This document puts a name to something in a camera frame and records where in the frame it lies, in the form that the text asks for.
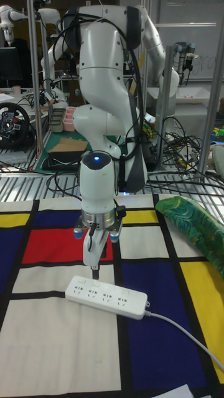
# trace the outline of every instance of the power strip plug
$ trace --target power strip plug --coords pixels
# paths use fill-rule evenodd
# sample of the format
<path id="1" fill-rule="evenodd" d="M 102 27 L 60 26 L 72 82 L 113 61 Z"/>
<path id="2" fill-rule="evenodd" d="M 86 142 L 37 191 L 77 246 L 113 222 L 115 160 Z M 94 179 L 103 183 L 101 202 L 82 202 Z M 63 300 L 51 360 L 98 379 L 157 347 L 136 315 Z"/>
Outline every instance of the power strip plug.
<path id="1" fill-rule="evenodd" d="M 65 297 L 79 304 L 138 320 L 143 318 L 149 306 L 145 293 L 80 276 L 71 280 Z"/>

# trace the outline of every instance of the pink container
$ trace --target pink container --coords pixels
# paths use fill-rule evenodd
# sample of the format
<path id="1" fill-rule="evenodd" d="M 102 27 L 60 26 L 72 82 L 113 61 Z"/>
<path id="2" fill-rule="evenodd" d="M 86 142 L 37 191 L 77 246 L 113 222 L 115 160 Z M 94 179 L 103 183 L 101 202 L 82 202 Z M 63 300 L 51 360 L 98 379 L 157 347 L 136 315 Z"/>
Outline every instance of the pink container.
<path id="1" fill-rule="evenodd" d="M 63 119 L 63 129 L 64 131 L 75 131 L 74 125 L 73 125 L 73 120 L 72 116 L 74 111 L 76 110 L 76 107 L 74 106 L 68 106 L 65 112 L 65 117 Z"/>

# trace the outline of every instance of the white paper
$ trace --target white paper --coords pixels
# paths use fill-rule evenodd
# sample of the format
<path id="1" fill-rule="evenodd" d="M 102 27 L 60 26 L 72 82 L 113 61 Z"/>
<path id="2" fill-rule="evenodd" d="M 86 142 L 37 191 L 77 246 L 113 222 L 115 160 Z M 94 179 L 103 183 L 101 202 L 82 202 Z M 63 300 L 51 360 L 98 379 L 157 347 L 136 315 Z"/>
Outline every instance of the white paper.
<path id="1" fill-rule="evenodd" d="M 13 98 L 14 97 L 12 97 L 11 95 L 0 93 L 0 102 L 8 101 L 8 100 L 11 100 Z"/>
<path id="2" fill-rule="evenodd" d="M 192 398 L 193 395 L 189 390 L 187 384 L 184 384 L 182 387 L 175 388 L 172 391 L 165 392 L 165 394 L 161 394 L 154 398 Z"/>

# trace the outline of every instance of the steering wheel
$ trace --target steering wheel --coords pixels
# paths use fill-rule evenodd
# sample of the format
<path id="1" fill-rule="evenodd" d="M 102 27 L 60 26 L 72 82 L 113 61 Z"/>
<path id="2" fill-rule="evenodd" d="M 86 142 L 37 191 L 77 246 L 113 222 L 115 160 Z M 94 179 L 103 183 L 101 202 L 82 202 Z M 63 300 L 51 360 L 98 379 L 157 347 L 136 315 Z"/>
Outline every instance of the steering wheel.
<path id="1" fill-rule="evenodd" d="M 0 103 L 0 148 L 10 149 L 22 144 L 29 129 L 29 117 L 22 106 Z"/>

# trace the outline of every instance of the mondrian pattern cloth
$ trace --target mondrian pattern cloth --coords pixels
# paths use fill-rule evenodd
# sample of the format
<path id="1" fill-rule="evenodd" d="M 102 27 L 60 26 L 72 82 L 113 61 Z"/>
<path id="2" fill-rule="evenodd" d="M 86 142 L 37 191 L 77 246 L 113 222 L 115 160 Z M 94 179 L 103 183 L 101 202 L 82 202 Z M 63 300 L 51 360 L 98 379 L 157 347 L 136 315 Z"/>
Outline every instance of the mondrian pattern cloth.
<path id="1" fill-rule="evenodd" d="M 100 280 L 145 292 L 151 312 L 182 325 L 224 363 L 224 281 L 156 203 L 118 197 L 127 216 L 108 240 Z M 150 398 L 183 384 L 224 396 L 224 373 L 180 330 L 65 299 L 83 265 L 75 198 L 0 204 L 0 397 Z"/>

